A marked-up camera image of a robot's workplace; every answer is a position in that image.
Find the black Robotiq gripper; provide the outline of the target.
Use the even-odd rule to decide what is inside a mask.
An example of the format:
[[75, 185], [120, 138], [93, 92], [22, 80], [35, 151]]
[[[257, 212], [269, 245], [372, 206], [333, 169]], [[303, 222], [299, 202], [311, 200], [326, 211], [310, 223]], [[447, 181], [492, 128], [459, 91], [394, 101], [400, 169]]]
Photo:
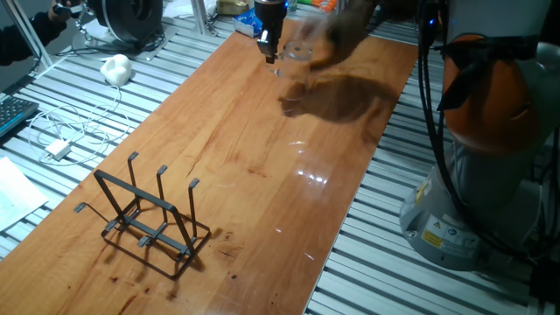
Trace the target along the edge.
[[255, 15], [262, 22], [262, 34], [257, 39], [257, 46], [268, 64], [276, 61], [277, 43], [281, 38], [287, 9], [286, 0], [255, 0]]

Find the operator hand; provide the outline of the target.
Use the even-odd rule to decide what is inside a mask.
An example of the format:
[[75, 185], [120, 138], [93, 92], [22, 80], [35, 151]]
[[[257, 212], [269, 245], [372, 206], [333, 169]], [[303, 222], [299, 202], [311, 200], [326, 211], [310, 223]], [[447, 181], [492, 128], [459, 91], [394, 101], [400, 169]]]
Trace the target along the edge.
[[60, 0], [59, 2], [53, 0], [51, 8], [47, 12], [49, 20], [55, 24], [65, 23], [72, 16], [72, 12], [67, 10], [67, 7], [72, 6], [71, 0]]

